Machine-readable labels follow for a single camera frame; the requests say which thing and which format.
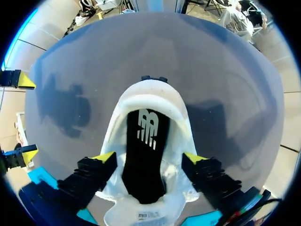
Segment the floor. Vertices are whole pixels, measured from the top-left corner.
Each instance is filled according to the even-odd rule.
[[[119,14],[119,9],[103,15],[103,18]],[[218,14],[216,11],[204,11],[203,6],[190,4],[187,14],[200,19],[216,23]],[[82,26],[98,21],[95,14]],[[284,88],[285,121],[281,147],[274,167],[267,179],[264,188],[272,192],[273,197],[282,197],[290,184],[295,164],[301,147],[301,85],[299,72],[294,59],[286,45],[284,38],[277,29],[262,33],[256,37],[256,43],[261,52],[274,64],[281,75]],[[0,143],[4,150],[11,150],[16,144],[16,112],[24,111],[25,92],[0,88]],[[28,183],[29,178],[22,169],[12,169],[8,172],[14,191]],[[256,218],[263,217],[269,213],[273,205],[262,208]]]

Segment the table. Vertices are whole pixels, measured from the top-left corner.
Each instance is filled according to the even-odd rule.
[[[189,113],[198,154],[215,156],[243,190],[261,188],[276,158],[284,120],[274,66],[252,45],[211,22],[176,13],[133,13],[95,22],[64,37],[33,65],[26,93],[33,159],[64,179],[99,154],[120,95],[143,75],[167,77]],[[98,223],[113,204],[95,197]],[[212,211],[188,203],[186,217]]]

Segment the shoe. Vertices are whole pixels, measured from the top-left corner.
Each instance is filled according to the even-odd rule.
[[[96,193],[115,202],[106,225],[172,225],[185,203],[198,198],[181,168],[183,152],[197,155],[187,109],[167,79],[143,76],[122,94],[100,154],[112,151],[118,167]]]

